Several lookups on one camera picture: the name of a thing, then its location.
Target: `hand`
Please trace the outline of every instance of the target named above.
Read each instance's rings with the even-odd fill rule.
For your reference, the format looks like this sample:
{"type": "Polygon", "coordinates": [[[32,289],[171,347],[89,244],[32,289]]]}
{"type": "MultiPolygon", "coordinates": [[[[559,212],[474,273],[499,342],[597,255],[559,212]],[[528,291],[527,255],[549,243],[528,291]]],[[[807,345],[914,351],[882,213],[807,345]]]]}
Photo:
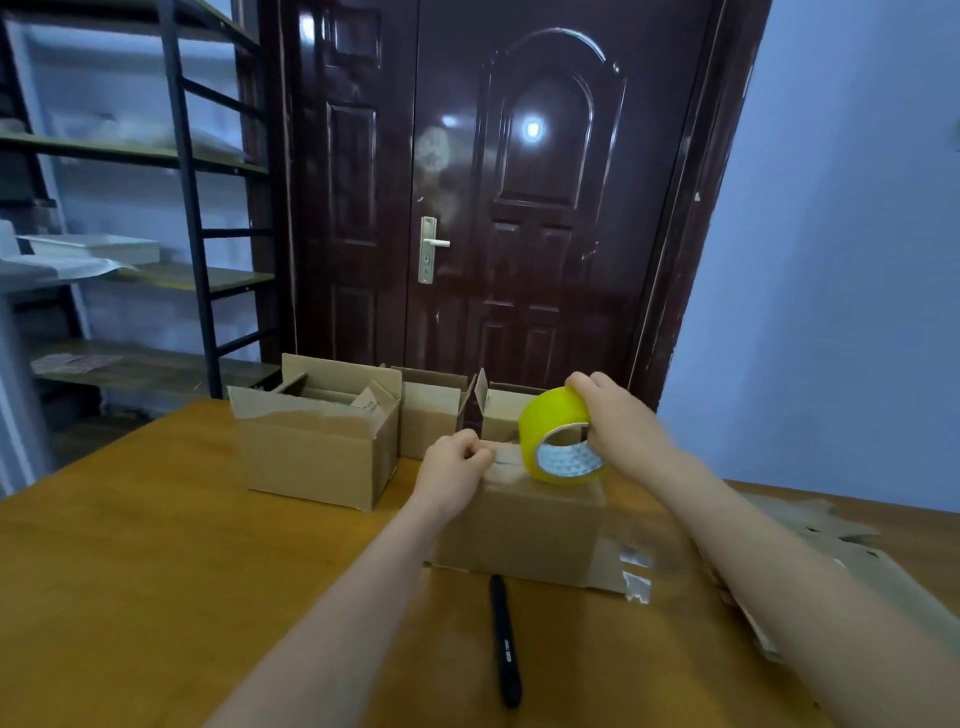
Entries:
{"type": "Polygon", "coordinates": [[[574,372],[566,384],[590,412],[590,448],[630,478],[648,484],[677,449],[646,404],[602,372],[574,372]]]}
{"type": "Polygon", "coordinates": [[[480,444],[473,430],[445,435],[423,456],[409,504],[436,517],[443,526],[467,507],[480,476],[492,463],[493,451],[480,444]]]}

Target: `wooden door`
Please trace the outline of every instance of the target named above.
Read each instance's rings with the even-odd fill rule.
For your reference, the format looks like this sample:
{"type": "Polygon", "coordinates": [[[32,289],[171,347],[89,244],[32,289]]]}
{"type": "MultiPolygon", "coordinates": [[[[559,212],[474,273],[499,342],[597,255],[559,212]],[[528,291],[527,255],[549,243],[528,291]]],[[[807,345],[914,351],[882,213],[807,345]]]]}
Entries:
{"type": "Polygon", "coordinates": [[[298,351],[402,364],[417,1],[287,7],[298,351]]]}
{"type": "Polygon", "coordinates": [[[711,5],[420,0],[407,366],[625,377],[711,5]]]}

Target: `black marker pen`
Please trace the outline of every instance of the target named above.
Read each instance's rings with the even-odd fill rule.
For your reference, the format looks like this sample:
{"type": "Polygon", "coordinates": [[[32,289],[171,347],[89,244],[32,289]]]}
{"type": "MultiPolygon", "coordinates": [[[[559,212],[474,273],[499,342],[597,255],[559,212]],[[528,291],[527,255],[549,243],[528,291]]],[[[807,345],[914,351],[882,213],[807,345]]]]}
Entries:
{"type": "Polygon", "coordinates": [[[515,708],[523,697],[523,685],[516,662],[510,607],[507,606],[507,585],[499,574],[490,577],[490,602],[493,607],[493,648],[500,675],[500,698],[508,708],[515,708]]]}

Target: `shelf ladder rung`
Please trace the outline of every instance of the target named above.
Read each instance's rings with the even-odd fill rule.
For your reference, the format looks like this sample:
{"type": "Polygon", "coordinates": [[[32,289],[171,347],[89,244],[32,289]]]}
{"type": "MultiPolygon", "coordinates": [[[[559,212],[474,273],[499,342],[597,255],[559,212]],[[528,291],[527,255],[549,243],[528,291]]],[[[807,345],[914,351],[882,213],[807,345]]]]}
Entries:
{"type": "Polygon", "coordinates": [[[243,349],[255,341],[266,339],[268,336],[276,336],[278,333],[279,329],[277,327],[262,328],[260,331],[254,331],[253,333],[248,333],[246,336],[241,336],[239,339],[227,341],[222,346],[217,347],[217,358],[235,352],[238,349],[243,349]]]}
{"type": "Polygon", "coordinates": [[[222,107],[227,107],[228,109],[233,109],[234,111],[239,111],[240,113],[245,113],[248,116],[252,116],[254,119],[259,119],[260,121],[264,121],[267,117],[267,114],[263,111],[263,109],[258,109],[250,104],[244,104],[242,101],[238,101],[231,96],[227,96],[226,93],[215,91],[209,86],[198,84],[196,81],[185,79],[182,76],[179,78],[179,81],[180,85],[183,87],[183,90],[187,93],[192,93],[194,96],[200,96],[205,98],[207,101],[212,101],[214,104],[219,104],[222,107]]]}
{"type": "Polygon", "coordinates": [[[202,228],[200,233],[204,239],[213,237],[260,237],[274,234],[270,228],[202,228]]]}

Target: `cardboard box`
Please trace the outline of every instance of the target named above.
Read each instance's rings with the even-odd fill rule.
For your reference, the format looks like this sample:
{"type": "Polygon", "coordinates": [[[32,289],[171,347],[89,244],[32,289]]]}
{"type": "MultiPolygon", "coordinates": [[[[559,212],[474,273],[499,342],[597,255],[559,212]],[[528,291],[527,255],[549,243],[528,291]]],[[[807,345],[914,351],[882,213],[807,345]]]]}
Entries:
{"type": "MultiPolygon", "coordinates": [[[[517,384],[487,382],[487,373],[481,369],[473,389],[477,404],[480,405],[480,414],[483,415],[480,438],[495,443],[519,442],[517,422],[520,413],[530,400],[545,391],[517,384]]],[[[579,443],[582,437],[583,433],[579,429],[564,430],[550,438],[550,444],[574,445],[579,443]]]]}
{"type": "Polygon", "coordinates": [[[251,488],[370,511],[396,469],[401,374],[284,354],[271,392],[229,387],[251,488]]]}
{"type": "Polygon", "coordinates": [[[476,376],[393,367],[403,375],[400,400],[400,457],[423,459],[426,449],[464,427],[464,410],[476,376]]]}
{"type": "Polygon", "coordinates": [[[599,480],[547,485],[519,462],[517,446],[497,449],[467,510],[438,537],[430,563],[624,594],[617,545],[600,535],[606,501],[599,480]]]}

